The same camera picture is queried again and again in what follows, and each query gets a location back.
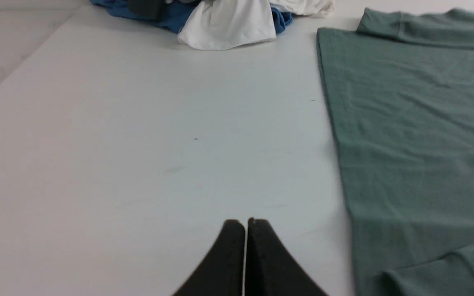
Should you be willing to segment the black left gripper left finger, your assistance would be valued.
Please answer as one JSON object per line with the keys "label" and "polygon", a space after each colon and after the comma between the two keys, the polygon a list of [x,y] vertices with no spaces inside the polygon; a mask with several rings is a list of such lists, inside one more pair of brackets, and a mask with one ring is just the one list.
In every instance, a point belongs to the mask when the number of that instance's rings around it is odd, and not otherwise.
{"label": "black left gripper left finger", "polygon": [[175,296],[240,296],[244,270],[245,228],[223,223],[216,241]]}

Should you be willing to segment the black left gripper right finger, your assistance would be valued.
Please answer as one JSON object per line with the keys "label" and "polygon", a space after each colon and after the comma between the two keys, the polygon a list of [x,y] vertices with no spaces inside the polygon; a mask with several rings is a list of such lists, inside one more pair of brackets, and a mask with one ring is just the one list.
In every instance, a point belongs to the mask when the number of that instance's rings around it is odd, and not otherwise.
{"label": "black left gripper right finger", "polygon": [[269,221],[248,220],[245,264],[247,296],[327,295],[284,247]]}

